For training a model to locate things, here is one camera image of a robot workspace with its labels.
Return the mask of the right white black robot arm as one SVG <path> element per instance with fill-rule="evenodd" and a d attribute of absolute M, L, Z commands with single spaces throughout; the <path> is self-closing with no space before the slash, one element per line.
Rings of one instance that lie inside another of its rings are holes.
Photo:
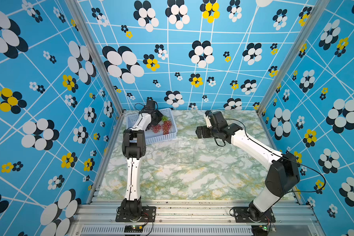
<path fill-rule="evenodd" d="M 242 149 L 267 170 L 265 187 L 248 207 L 248 216 L 254 222 L 260 221 L 275 203 L 300 182 L 298 163 L 293 154 L 284 154 L 264 145 L 237 124 L 222 128 L 199 126 L 196 134 L 199 139 L 220 139 Z"/>

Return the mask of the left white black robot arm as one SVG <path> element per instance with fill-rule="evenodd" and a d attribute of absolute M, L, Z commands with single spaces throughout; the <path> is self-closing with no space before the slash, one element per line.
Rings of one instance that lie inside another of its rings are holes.
<path fill-rule="evenodd" d="M 140 170 L 142 157 L 147 150 L 145 131 L 149 126 L 159 124 L 162 116 L 159 110 L 143 109 L 135 124 L 124 131 L 122 151 L 127 161 L 128 172 L 121 209 L 131 218 L 139 218 L 142 215 Z"/>

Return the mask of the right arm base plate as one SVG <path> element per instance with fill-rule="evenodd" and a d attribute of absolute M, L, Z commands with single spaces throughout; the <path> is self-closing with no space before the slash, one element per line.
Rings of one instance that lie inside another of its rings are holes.
<path fill-rule="evenodd" d="M 230 215 L 237 223 L 275 223 L 275 217 L 271 208 L 260 212 L 254 207 L 236 206 L 230 209 Z"/>

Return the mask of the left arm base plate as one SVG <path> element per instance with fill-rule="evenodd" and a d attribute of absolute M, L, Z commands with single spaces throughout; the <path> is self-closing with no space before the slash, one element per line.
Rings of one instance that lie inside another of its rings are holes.
<path fill-rule="evenodd" d="M 136 209 L 135 211 L 130 211 L 124 207 L 118 207 L 116 222 L 124 223 L 150 223 L 154 222 L 156 217 L 156 207 L 154 206 L 143 206 L 141 210 Z"/>

